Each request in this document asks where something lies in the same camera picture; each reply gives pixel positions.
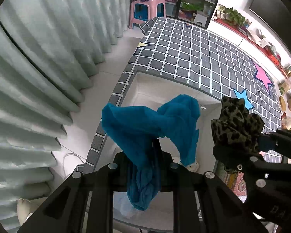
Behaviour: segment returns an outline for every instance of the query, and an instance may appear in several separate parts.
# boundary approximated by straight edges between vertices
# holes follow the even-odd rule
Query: blue cloth
[[[160,190],[160,170],[152,149],[152,139],[168,137],[175,144],[181,163],[195,162],[199,130],[198,101],[179,95],[157,111],[144,106],[116,107],[108,103],[102,110],[102,127],[136,166],[130,171],[127,195],[132,205],[146,210]]]

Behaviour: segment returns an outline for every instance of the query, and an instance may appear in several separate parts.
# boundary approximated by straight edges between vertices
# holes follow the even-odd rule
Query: pink star
[[[255,68],[257,69],[257,71],[255,73],[255,78],[258,79],[259,81],[261,81],[264,84],[264,86],[266,88],[266,91],[270,94],[268,86],[269,85],[273,85],[273,83],[268,78],[268,76],[266,75],[266,72],[264,71],[263,68],[261,68],[256,63],[255,63]]]

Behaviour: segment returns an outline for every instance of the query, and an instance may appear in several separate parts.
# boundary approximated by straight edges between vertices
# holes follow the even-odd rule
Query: tile floor
[[[56,189],[77,165],[86,161],[101,119],[101,110],[108,103],[120,75],[143,37],[139,28],[128,30],[123,35],[118,39],[118,44],[112,47],[112,52],[105,55],[106,61],[97,65],[99,73],[90,78],[93,87],[82,90],[85,101],[79,104],[79,113],[71,113],[73,124],[64,126],[67,139],[59,139],[62,150],[53,153],[57,165],[50,169],[55,177],[49,183],[52,190]]]

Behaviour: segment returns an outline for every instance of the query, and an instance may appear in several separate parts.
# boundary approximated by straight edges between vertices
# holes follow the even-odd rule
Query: cable
[[[69,153],[67,153],[67,154],[64,156],[64,158],[63,158],[63,171],[64,171],[64,175],[65,175],[65,180],[66,180],[66,179],[67,179],[67,178],[72,174],[72,173],[70,173],[70,174],[67,176],[67,175],[66,175],[66,171],[65,171],[65,167],[64,167],[65,159],[66,159],[67,156],[70,156],[70,155],[73,155],[73,156],[77,157],[79,160],[81,160],[82,164],[84,164],[82,158],[81,158],[80,156],[78,156],[77,154],[75,154],[75,153],[73,153],[73,152],[69,152]]]

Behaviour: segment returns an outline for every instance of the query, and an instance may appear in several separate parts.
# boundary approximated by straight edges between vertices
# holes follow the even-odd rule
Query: leopard print cloth
[[[223,96],[219,119],[211,120],[215,145],[229,145],[250,153],[259,153],[258,137],[264,127],[262,118],[249,113],[244,99]]]

